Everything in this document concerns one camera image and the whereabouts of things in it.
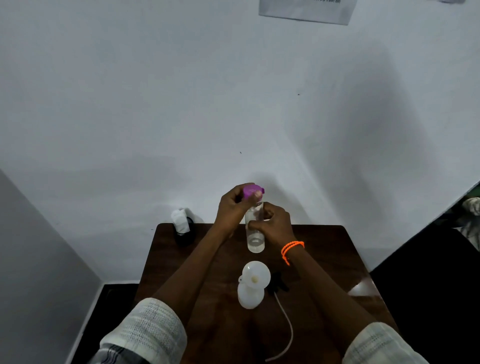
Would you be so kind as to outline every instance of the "orange bracelet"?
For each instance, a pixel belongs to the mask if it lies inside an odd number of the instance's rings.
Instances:
[[[305,249],[305,243],[304,242],[289,242],[288,244],[285,244],[285,246],[282,248],[280,253],[282,254],[283,260],[285,260],[285,263],[289,266],[290,263],[287,260],[287,257],[285,254],[290,250],[290,248],[293,248],[296,245],[301,245]]]

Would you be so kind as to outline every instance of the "crumpled white paper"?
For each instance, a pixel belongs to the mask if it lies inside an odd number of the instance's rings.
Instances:
[[[259,15],[348,25],[357,0],[260,0]]]

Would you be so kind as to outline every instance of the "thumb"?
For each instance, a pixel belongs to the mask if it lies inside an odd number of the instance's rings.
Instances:
[[[242,208],[243,213],[246,213],[250,207],[255,206],[258,201],[262,198],[262,193],[260,191],[255,192],[246,200],[243,200],[238,205]]]
[[[258,230],[259,232],[265,235],[266,225],[267,225],[267,221],[251,220],[248,222],[248,230]]]

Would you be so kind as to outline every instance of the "brown tabletop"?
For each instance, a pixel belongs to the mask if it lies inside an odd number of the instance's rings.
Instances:
[[[210,226],[196,224],[195,244],[184,248],[175,244],[171,224],[157,226],[135,302],[151,297],[180,267]],[[345,291],[370,278],[342,226],[294,225],[293,231]],[[251,253],[247,249],[245,225],[239,225],[215,256],[186,327],[188,345],[182,363],[264,363],[286,347],[290,328],[274,296],[265,292],[264,300],[253,310],[242,308],[238,302],[238,278],[245,264],[252,260],[264,262],[272,273],[280,271],[290,288],[289,292],[280,291],[278,298],[291,320],[293,342],[275,363],[340,363],[341,357],[295,268],[288,267],[277,249],[268,243],[263,252]],[[379,321],[396,328],[381,297],[354,299]]]

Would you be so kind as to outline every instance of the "wall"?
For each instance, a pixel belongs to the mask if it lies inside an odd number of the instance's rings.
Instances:
[[[0,171],[0,357],[65,363],[100,286]]]
[[[369,269],[480,180],[480,3],[0,1],[0,168],[104,280],[246,181],[345,225]]]

